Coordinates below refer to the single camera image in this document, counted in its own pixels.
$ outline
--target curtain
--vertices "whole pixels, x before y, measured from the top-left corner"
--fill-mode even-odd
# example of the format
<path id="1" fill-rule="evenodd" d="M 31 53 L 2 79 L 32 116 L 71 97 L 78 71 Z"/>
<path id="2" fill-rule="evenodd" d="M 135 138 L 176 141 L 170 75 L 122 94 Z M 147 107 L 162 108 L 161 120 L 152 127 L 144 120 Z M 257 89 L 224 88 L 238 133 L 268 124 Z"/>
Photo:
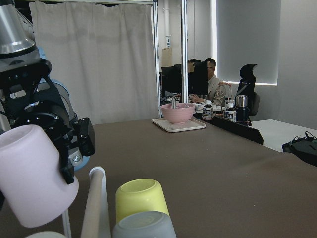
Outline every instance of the curtain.
<path id="1" fill-rule="evenodd" d="M 151 6 L 30 3 L 36 44 L 92 124 L 159 117 Z"/>

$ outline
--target wooden rod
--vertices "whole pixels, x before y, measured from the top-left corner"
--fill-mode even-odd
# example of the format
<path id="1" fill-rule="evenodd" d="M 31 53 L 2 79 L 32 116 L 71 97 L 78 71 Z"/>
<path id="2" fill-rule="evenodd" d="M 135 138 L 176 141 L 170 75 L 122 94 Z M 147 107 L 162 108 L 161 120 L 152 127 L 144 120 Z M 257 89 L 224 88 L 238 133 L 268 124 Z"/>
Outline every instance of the wooden rod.
<path id="1" fill-rule="evenodd" d="M 103 176 L 104 174 L 100 170 L 94 170 L 90 175 L 91 180 L 81 238 L 98 238 Z"/>

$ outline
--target black thermos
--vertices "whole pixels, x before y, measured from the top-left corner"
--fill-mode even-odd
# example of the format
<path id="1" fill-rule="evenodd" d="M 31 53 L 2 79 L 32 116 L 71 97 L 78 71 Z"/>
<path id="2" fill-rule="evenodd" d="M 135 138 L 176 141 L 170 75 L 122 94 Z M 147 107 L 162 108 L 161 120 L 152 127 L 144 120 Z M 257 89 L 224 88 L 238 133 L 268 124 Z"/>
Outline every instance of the black thermos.
<path id="1" fill-rule="evenodd" d="M 236 97 L 237 123 L 248 125 L 249 109 L 248 96 L 238 95 Z"/>

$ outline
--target white tray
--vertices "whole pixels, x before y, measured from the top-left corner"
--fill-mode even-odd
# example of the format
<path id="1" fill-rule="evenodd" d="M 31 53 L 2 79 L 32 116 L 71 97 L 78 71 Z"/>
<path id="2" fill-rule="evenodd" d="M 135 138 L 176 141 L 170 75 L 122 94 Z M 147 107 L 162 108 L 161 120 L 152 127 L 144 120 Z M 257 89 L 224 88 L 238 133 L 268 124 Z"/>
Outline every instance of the white tray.
<path id="1" fill-rule="evenodd" d="M 164 130 L 168 132 L 180 132 L 180 131 L 187 131 L 187 130 L 197 130 L 203 129 L 206 127 L 206 124 L 197 121 L 195 119 L 190 119 L 189 121 L 182 123 L 182 124 L 172 124 L 169 123 L 165 118 L 157 118 L 152 119 L 152 121 L 162 127 Z"/>

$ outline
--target computer monitor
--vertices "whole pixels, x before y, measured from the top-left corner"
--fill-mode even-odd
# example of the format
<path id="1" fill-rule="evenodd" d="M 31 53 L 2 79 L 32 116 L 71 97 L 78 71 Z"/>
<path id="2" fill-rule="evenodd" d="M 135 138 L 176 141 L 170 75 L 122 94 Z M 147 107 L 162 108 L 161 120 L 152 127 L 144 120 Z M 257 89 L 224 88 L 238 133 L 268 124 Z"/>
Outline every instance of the computer monitor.
<path id="1" fill-rule="evenodd" d="M 188 93 L 207 95 L 207 77 L 207 62 L 195 62 L 194 72 L 188 73 Z"/>
<path id="2" fill-rule="evenodd" d="M 171 93 L 182 92 L 182 71 L 181 67 L 162 67 L 162 91 Z"/>
<path id="3" fill-rule="evenodd" d="M 162 91 L 182 92 L 182 65 L 162 67 Z M 194 71 L 188 73 L 188 93 L 208 94 L 207 62 L 195 62 Z"/>

